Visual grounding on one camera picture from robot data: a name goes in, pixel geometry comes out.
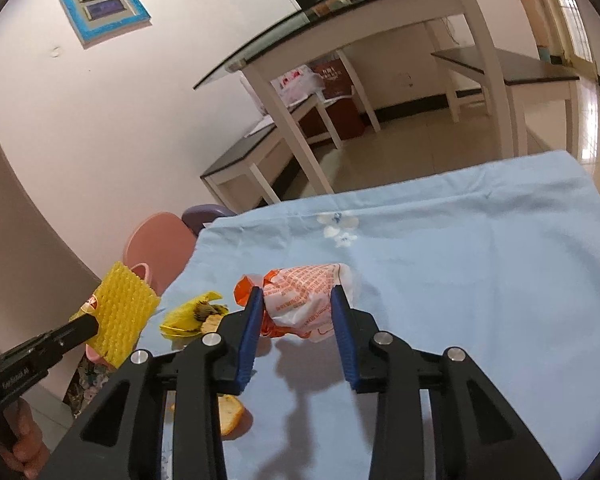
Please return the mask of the person's left hand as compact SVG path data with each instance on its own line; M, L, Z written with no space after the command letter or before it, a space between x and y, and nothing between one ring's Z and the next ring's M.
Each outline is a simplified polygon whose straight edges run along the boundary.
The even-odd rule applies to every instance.
M16 437L11 448L0 443L0 455L11 470L27 479L36 479L50 457L41 428L34 421L29 403L19 399L5 410L7 427Z

